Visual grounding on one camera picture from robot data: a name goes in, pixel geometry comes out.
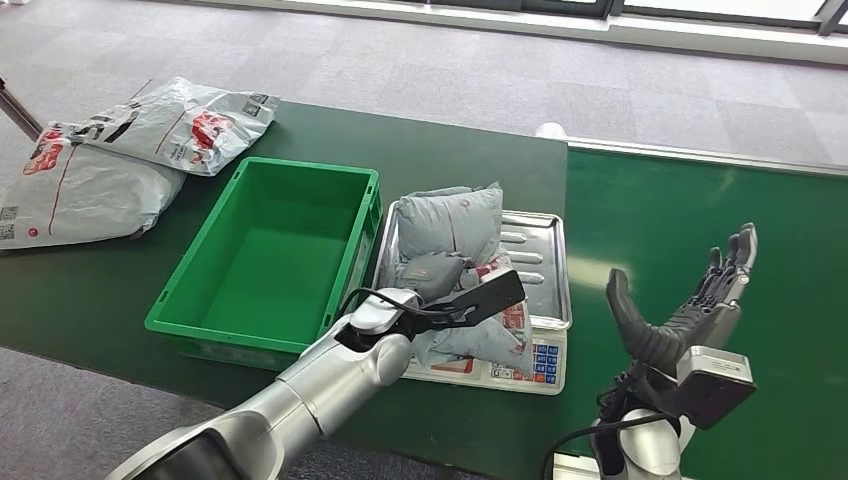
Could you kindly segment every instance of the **stainless steel tray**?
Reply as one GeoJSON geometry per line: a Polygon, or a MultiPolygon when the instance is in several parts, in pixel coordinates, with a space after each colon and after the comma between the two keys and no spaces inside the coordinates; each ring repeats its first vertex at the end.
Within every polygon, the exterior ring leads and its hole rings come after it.
{"type": "MultiPolygon", "coordinates": [[[[395,267],[401,263],[397,243],[397,202],[394,202],[383,227],[373,288],[388,287],[394,282],[395,267]]],[[[524,284],[533,327],[557,330],[571,327],[562,219],[547,213],[504,210],[501,245],[524,284]]]]}

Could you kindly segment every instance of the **robotic hand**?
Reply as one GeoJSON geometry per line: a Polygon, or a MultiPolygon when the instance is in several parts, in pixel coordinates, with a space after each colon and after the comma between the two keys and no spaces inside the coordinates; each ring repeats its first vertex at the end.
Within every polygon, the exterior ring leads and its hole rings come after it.
{"type": "Polygon", "coordinates": [[[443,303],[464,260],[425,255],[409,262],[402,285],[369,293],[276,381],[199,425],[178,428],[139,450],[107,480],[272,480],[316,440],[333,433],[366,400],[400,378],[411,340],[428,330],[470,327],[524,300],[514,270],[492,272],[480,286],[443,303]]]}
{"type": "Polygon", "coordinates": [[[756,390],[748,359],[720,350],[756,256],[748,223],[730,237],[723,260],[710,251],[692,296],[662,326],[639,315],[625,273],[610,272],[607,300],[633,363],[598,395],[600,414],[586,432],[603,479],[679,479],[694,427],[712,427],[756,390]]]}

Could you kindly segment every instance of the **green table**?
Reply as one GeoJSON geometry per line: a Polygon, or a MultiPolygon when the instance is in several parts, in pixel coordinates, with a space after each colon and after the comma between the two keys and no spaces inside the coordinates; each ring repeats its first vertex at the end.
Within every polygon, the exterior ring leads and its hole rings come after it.
{"type": "MultiPolygon", "coordinates": [[[[841,176],[575,144],[566,206],[562,142],[299,104],[284,104],[278,120],[247,155],[375,168],[387,203],[414,190],[499,180],[505,208],[566,219],[575,321],[561,395],[402,380],[358,412],[338,440],[497,478],[534,478],[545,449],[593,419],[595,394],[627,365],[602,293],[609,267],[630,273],[643,313],[661,320],[701,274],[708,247],[753,220],[761,257],[730,348],[751,357],[761,391],[695,437],[684,470],[703,479],[810,471],[836,478],[838,434],[848,423],[837,408],[848,400],[848,362],[838,345],[848,333],[839,308],[848,222],[828,209],[848,205],[841,176]],[[818,443],[801,433],[810,429],[818,443]],[[773,461],[789,458],[803,462],[773,461]]],[[[143,326],[232,170],[190,178],[140,240],[0,257],[0,344],[222,407],[264,387],[273,372],[181,357],[143,326]]],[[[585,443],[568,448],[588,453],[585,443]]]]}

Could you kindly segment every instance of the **metal pole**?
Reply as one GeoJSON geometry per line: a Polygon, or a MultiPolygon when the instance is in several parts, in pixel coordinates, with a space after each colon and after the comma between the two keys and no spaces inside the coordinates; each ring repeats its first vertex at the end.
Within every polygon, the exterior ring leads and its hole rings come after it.
{"type": "Polygon", "coordinates": [[[848,0],[824,0],[816,19],[821,21],[819,35],[830,35],[839,26],[839,21],[848,12],[848,0]]]}
{"type": "Polygon", "coordinates": [[[618,17],[621,15],[621,12],[624,10],[624,0],[609,0],[610,2],[610,16],[618,17]]]}
{"type": "Polygon", "coordinates": [[[6,82],[0,77],[0,110],[6,113],[33,141],[41,135],[41,124],[32,116],[21,102],[6,89],[6,82]]]}

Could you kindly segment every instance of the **digital scale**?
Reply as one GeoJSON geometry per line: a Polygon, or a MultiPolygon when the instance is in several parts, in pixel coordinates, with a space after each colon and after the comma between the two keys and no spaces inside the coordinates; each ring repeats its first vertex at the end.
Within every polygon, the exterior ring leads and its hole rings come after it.
{"type": "MultiPolygon", "coordinates": [[[[397,245],[394,202],[386,217],[373,288],[393,286],[394,272],[401,263],[397,245]]],[[[404,378],[542,395],[562,391],[567,333],[572,323],[562,219],[546,213],[504,210],[501,246],[507,250],[527,294],[533,326],[533,373],[459,356],[428,368],[413,357],[404,378]]]]}

